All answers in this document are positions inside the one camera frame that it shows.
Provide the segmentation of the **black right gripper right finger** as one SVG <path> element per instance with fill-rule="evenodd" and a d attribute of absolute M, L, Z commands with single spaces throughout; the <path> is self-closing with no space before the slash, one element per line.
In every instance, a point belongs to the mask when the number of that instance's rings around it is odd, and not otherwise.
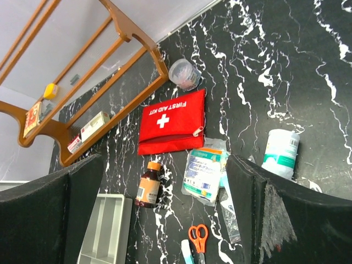
<path fill-rule="evenodd" d="M 226 165 L 246 263 L 351 263 L 351 201 L 231 155 Z"/>

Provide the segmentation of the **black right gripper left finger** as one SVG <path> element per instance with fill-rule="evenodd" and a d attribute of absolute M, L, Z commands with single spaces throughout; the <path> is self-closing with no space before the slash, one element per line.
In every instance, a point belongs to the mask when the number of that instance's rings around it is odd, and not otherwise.
<path fill-rule="evenodd" d="M 76 263 L 103 171 L 95 154 L 1 191 L 1 263 Z"/>

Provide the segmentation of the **white gauze packet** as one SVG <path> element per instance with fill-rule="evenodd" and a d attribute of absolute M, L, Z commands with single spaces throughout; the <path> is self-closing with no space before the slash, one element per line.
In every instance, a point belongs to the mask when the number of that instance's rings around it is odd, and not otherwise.
<path fill-rule="evenodd" d="M 229 153 L 197 148 L 188 154 L 181 192 L 206 206 L 215 206 Z"/>

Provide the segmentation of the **red first aid pouch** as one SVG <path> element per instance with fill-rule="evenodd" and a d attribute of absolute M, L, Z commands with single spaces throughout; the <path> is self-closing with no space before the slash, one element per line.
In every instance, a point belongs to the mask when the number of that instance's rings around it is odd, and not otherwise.
<path fill-rule="evenodd" d="M 145 107 L 137 154 L 154 155 L 204 146 L 206 90 Z"/>

